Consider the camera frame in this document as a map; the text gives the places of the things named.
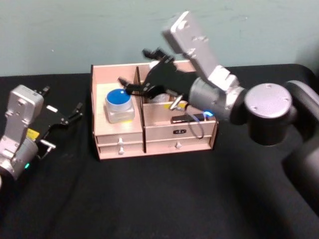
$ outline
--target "drawer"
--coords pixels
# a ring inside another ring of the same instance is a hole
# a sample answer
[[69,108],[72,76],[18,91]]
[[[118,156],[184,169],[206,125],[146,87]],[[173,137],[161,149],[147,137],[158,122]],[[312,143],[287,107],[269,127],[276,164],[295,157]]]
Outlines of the drawer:
[[210,143],[210,136],[206,136],[202,139],[198,138],[179,138],[179,139],[169,139],[169,140],[155,140],[149,141],[146,143],[147,152],[154,151],[154,150],[161,150],[166,148],[174,148],[176,150],[184,149],[190,145],[196,146],[199,144],[207,144],[209,146]]
[[125,156],[126,152],[131,151],[140,151],[143,153],[143,143],[133,143],[133,144],[124,144],[120,145],[109,145],[109,146],[101,146],[99,147],[101,153],[114,153],[115,155],[122,155]]
[[122,133],[122,134],[111,134],[111,135],[100,135],[97,136],[98,144],[115,144],[119,142],[119,138],[124,143],[143,141],[143,134],[137,133]]
[[[215,124],[216,123],[214,120],[201,123],[204,130],[204,136],[211,136],[213,134]],[[201,136],[201,130],[198,123],[191,123],[191,127],[196,135]],[[188,126],[188,123],[176,123],[146,127],[146,141],[187,137],[194,137]]]

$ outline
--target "black table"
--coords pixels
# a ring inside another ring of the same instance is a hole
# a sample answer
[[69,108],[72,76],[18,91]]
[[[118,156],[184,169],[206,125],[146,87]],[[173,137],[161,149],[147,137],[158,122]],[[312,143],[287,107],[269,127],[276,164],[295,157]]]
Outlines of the black table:
[[[246,88],[300,80],[299,65],[231,67]],[[281,160],[301,144],[263,147],[246,126],[221,122],[214,151],[100,162],[92,141],[90,74],[0,78],[0,114],[18,84],[51,86],[46,103],[67,114],[82,101],[78,127],[52,133],[58,148],[0,191],[1,239],[317,239],[319,218],[285,177]],[[0,121],[3,133],[4,117]]]

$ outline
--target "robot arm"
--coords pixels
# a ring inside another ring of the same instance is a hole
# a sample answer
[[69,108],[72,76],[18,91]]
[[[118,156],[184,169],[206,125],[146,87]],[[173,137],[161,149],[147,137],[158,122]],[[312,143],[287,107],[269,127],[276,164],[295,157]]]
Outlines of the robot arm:
[[[82,104],[70,117],[65,117],[52,106],[43,107],[48,91],[49,87],[37,92],[19,85],[10,92],[5,130],[0,139],[0,187],[1,177],[17,180],[35,156],[42,159],[56,148],[45,140],[53,128],[67,127],[82,117]],[[40,144],[47,147],[42,157],[38,155]]]
[[218,120],[247,124],[248,134],[261,145],[275,145],[284,140],[290,125],[297,128],[304,144],[283,160],[285,174],[306,202],[319,216],[319,96],[299,81],[286,84],[260,84],[247,90],[236,76],[218,64],[210,53],[208,38],[189,11],[174,18],[162,32],[177,54],[188,59],[195,72],[182,72],[174,58],[162,50],[143,51],[158,63],[149,71],[142,85],[120,79],[128,94],[153,98],[167,93],[193,107],[215,114]]

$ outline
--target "wooden box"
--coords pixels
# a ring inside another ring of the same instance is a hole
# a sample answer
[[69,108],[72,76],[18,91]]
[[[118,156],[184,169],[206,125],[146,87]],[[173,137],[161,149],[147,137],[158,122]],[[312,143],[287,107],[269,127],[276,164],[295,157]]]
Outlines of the wooden box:
[[[194,71],[189,61],[176,61],[176,65],[180,70]],[[118,78],[141,84],[149,70],[149,63],[92,66],[93,136],[101,160],[212,149],[217,131],[216,118],[201,122],[204,138],[197,139],[188,123],[170,123],[172,116],[183,114],[168,109],[174,100],[172,97],[165,103],[147,103],[142,97],[132,96],[135,118],[129,122],[109,123],[105,97],[111,90],[122,88]],[[188,107],[187,112],[197,114],[201,111]],[[190,124],[193,131],[201,135],[198,123]],[[174,134],[176,130],[186,132]]]

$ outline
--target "drawer knob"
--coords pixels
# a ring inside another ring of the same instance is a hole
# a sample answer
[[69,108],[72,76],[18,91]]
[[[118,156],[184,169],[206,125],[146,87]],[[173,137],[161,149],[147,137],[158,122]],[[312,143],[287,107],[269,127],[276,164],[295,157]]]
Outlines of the drawer knob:
[[124,154],[124,149],[123,149],[123,147],[120,148],[119,154],[120,154],[120,155]]
[[182,147],[182,145],[181,145],[181,143],[180,143],[180,142],[177,142],[175,147],[176,147],[176,148],[181,148],[181,147]]
[[124,145],[122,138],[119,138],[118,145],[119,146],[123,146]]

